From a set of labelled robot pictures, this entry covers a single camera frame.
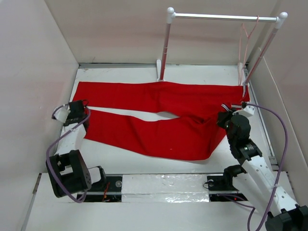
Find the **white pole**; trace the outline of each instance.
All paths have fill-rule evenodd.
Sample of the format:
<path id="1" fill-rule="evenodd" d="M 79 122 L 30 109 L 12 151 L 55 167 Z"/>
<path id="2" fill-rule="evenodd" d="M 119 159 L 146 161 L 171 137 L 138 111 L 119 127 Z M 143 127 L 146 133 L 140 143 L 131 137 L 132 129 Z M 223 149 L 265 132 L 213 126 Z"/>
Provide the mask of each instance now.
<path id="1" fill-rule="evenodd" d="M 169 7 L 167 9 L 167 26 L 166 26 L 166 32 L 165 32 L 165 42 L 164 42 L 164 49 L 163 49 L 163 57 L 162 57 L 162 64 L 160 69 L 160 76 L 159 81 L 164 80 L 164 74 L 165 74 L 165 67 L 166 67 L 166 59 L 167 59 L 167 50 L 168 50 L 168 42 L 169 42 L 169 35 L 170 35 L 170 27 L 172 20 L 175 18 L 174 9 L 172 7 Z"/>
<path id="2" fill-rule="evenodd" d="M 176 18 L 191 18 L 191 19 L 216 19 L 216 20 L 231 20 L 231 21 L 247 21 L 247 22 L 263 22 L 275 23 L 278 17 L 258 17 L 257 16 L 233 16 L 233 15 L 215 15 L 215 14 L 195 14 L 195 13 L 175 13 Z"/>
<path id="3" fill-rule="evenodd" d="M 259 63 L 261 62 L 266 50 L 269 48 L 270 43 L 273 41 L 277 31 L 279 30 L 279 28 L 283 25 L 283 22 L 285 21 L 285 19 L 288 17 L 288 13 L 286 12 L 282 12 L 280 13 L 279 17 L 278 17 L 278 21 L 276 22 L 275 27 L 273 28 L 271 34 L 269 35 L 264 47 L 261 50 L 261 53 L 257 59 L 257 61 L 255 62 L 254 66 L 251 68 L 251 70 L 248 73 L 247 79 L 245 80 L 244 84 L 247 85 L 252 74 L 255 72 L 256 68 L 258 67 Z"/>

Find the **red wire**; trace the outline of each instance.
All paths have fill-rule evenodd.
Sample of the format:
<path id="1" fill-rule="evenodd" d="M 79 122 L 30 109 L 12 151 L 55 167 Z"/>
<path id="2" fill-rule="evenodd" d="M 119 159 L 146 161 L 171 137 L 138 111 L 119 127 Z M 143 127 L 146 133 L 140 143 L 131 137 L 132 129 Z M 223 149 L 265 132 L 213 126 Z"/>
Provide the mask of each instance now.
<path id="1" fill-rule="evenodd" d="M 104 199 L 105 199 L 106 193 L 107 193 L 107 191 L 108 191 L 109 185 L 110 185 L 110 182 L 108 182 L 107 187 L 106 187 L 106 189 L 105 189 L 105 191 L 104 191 L 104 197 L 103 197 L 102 202 L 104 202 Z"/>
<path id="2" fill-rule="evenodd" d="M 249 44 L 249 40 L 250 40 L 250 37 L 252 35 L 252 33 L 254 32 L 257 24 L 259 22 L 259 15 L 257 16 L 257 22 L 254 26 L 254 28 L 252 29 L 252 31 L 250 32 L 250 34 L 248 35 L 247 33 L 247 30 L 245 28 L 245 24 L 242 23 L 241 25 L 241 30 L 240 30 L 240 45 L 239 45 L 239 62 L 238 62 L 238 69 L 240 68 L 240 61 L 241 61 L 241 46 L 242 46 L 242 29 L 245 31 L 245 34 L 246 34 L 246 37 L 247 37 L 247 43 L 246 43 L 246 48 L 245 48 L 245 55 L 244 55 L 244 60 L 243 60 L 243 67 L 241 70 L 239 70 L 239 85 L 240 85 L 240 82 L 242 81 L 242 72 L 243 72 L 243 68 L 244 68 L 244 65 L 246 63 L 246 56 L 247 56 L 247 49 L 248 49 L 248 44 Z"/>

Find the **white platform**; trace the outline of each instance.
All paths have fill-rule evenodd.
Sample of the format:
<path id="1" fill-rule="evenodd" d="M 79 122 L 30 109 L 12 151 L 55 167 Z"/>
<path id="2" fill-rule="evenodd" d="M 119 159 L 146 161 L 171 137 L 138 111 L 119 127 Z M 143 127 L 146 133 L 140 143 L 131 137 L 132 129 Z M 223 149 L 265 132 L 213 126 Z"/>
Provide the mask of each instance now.
<path id="1" fill-rule="evenodd" d="M 154 82 L 156 79 L 155 67 L 79 69 L 71 100 L 80 81 L 146 83 Z M 237 66 L 169 65 L 166 68 L 165 80 L 183 84 L 237 85 Z M 95 110 L 132 115 L 148 121 L 166 119 L 161 115 L 147 112 L 110 108 L 95 108 Z M 264 156 L 269 155 L 270 149 L 258 113 L 249 120 L 252 127 L 251 138 Z M 226 138 L 205 161 L 187 162 L 153 158 L 89 140 L 83 141 L 81 153 L 88 167 L 101 165 L 107 174 L 215 173 L 238 164 L 230 153 Z"/>
<path id="2" fill-rule="evenodd" d="M 208 202 L 205 179 L 200 174 L 125 175 L 121 203 L 77 204 L 68 197 L 56 198 L 44 173 L 26 231 L 246 231 L 250 209 Z M 285 172 L 279 184 L 294 196 Z M 256 212 L 252 230 L 260 220 Z"/>

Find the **robotic arm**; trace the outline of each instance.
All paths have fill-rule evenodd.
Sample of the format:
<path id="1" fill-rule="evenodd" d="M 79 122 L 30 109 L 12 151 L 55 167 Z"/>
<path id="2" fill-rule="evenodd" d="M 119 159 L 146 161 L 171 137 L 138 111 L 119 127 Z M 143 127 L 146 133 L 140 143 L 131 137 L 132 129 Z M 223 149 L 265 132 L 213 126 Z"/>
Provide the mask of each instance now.
<path id="1" fill-rule="evenodd" d="M 70 102 L 68 105 L 69 110 L 60 107 L 53 113 L 52 118 L 61 121 L 64 129 L 57 140 L 59 146 L 55 155 L 48 155 L 50 147 L 47 150 L 46 166 L 54 194 L 57 197 L 68 195 L 81 203 L 83 200 L 74 198 L 73 193 L 86 192 L 93 186 L 104 190 L 107 179 L 101 166 L 88 169 L 79 151 L 89 126 L 86 105 L 83 101 Z M 275 185 L 275 177 L 262 152 L 249 138 L 249 120 L 230 110 L 219 112 L 217 124 L 226 130 L 231 153 L 239 162 L 239 165 L 224 169 L 222 183 L 235 187 L 259 213 L 268 215 L 265 222 L 267 231 L 307 231 L 307 206 L 299 206 L 282 186 Z M 268 208 L 274 187 L 276 192 Z"/>
<path id="2" fill-rule="evenodd" d="M 239 190 L 261 214 L 268 214 L 267 231 L 308 230 L 308 208 L 299 206 L 280 185 L 267 166 L 262 152 L 249 138 L 249 120 L 235 111 L 220 112 L 218 126 L 226 130 L 230 150 L 239 165 L 224 170 L 224 183 Z M 270 206 L 273 187 L 276 192 Z"/>
<path id="3" fill-rule="evenodd" d="M 53 119 L 63 123 L 64 128 L 61 137 L 57 140 L 59 145 L 55 155 L 47 156 L 46 167 L 55 196 L 68 195 L 75 202 L 81 203 L 83 200 L 74 198 L 72 194 L 86 192 L 93 186 L 104 189 L 107 179 L 101 166 L 87 168 L 79 150 L 89 127 L 87 120 L 89 115 L 84 101 L 70 102 L 68 106 L 69 110 L 62 106 L 52 115 Z"/>

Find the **white wall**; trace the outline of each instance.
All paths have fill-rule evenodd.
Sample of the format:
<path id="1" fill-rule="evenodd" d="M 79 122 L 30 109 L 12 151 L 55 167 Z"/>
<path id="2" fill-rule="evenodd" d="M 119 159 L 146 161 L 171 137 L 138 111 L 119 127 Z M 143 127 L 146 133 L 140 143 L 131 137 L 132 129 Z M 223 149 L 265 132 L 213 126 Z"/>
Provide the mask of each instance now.
<path id="1" fill-rule="evenodd" d="M 43 0 L 0 0 L 0 230 L 20 231 L 77 71 Z"/>
<path id="2" fill-rule="evenodd" d="M 289 171 L 295 195 L 308 204 L 308 1 L 283 0 L 279 11 L 289 17 L 260 64 L 252 83 L 261 105 L 280 113 L 289 130 L 289 151 L 285 170 Z M 277 157 L 281 157 L 284 134 L 280 123 L 263 113 Z"/>
<path id="3" fill-rule="evenodd" d="M 45 0 L 77 61 L 155 63 L 167 7 L 179 13 L 269 16 L 276 0 Z M 175 19 L 168 63 L 236 64 L 241 22 Z M 254 23 L 247 23 L 251 30 Z M 260 23 L 255 37 L 262 30 Z"/>

